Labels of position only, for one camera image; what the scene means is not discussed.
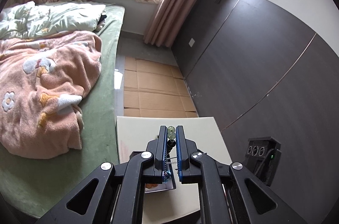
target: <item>fleece blanket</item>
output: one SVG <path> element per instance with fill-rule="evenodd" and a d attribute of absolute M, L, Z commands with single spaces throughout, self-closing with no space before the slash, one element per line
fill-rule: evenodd
<path fill-rule="evenodd" d="M 48 159 L 81 149 L 82 112 L 101 72 L 101 39 L 64 32 L 0 41 L 0 142 L 12 154 Z"/>
<path fill-rule="evenodd" d="M 105 8 L 89 3 L 36 6 L 31 1 L 5 9 L 0 39 L 37 39 L 62 31 L 94 31 Z"/>

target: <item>silver screw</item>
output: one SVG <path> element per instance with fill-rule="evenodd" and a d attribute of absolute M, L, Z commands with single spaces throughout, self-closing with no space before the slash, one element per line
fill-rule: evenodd
<path fill-rule="evenodd" d="M 105 162 L 101 164 L 101 169 L 102 170 L 109 170 L 112 167 L 111 163 Z"/>
<path fill-rule="evenodd" d="M 193 153 L 192 153 L 192 157 L 193 157 L 194 159 L 200 159 L 200 158 L 202 157 L 202 153 L 199 152 L 199 151 L 193 152 Z"/>
<path fill-rule="evenodd" d="M 236 170 L 241 170 L 242 169 L 242 164 L 235 162 L 232 164 L 232 168 L 236 169 Z"/>
<path fill-rule="evenodd" d="M 152 153 L 150 153 L 149 151 L 144 151 L 143 153 L 141 153 L 141 157 L 144 159 L 148 159 L 152 157 Z"/>

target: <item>floor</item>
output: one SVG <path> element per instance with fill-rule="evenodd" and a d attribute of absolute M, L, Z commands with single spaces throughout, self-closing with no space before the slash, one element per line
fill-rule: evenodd
<path fill-rule="evenodd" d="M 115 68 L 116 116 L 198 117 L 171 49 L 123 32 Z"/>

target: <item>white table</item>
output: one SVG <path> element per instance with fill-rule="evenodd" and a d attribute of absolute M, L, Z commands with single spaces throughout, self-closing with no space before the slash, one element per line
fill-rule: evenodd
<path fill-rule="evenodd" d="M 156 139 L 160 126 L 183 126 L 185 137 L 196 142 L 198 149 L 224 164 L 231 158 L 213 117 L 207 118 L 136 118 L 117 117 L 117 140 L 120 163 L 127 162 L 132 151 L 146 150 Z M 176 156 L 172 149 L 171 157 Z M 145 194 L 143 224 L 160 224 L 200 210 L 198 185 L 182 185 L 175 173 L 177 188 Z"/>

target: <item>dark wood wall panel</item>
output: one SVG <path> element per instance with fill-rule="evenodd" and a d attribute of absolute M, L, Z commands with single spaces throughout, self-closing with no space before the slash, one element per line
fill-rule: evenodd
<path fill-rule="evenodd" d="M 224 23 L 238 0 L 198 0 L 185 20 L 172 51 L 182 75 L 189 72 Z M 189 41 L 193 38 L 193 47 Z"/>
<path fill-rule="evenodd" d="M 272 136 L 282 156 L 272 189 L 309 224 L 320 223 L 339 196 L 339 58 L 316 36 L 286 77 L 222 131 L 233 161 L 248 138 Z"/>
<path fill-rule="evenodd" d="M 240 0 L 186 78 L 199 116 L 214 116 L 220 129 L 229 125 L 275 85 L 314 34 L 267 0 Z"/>

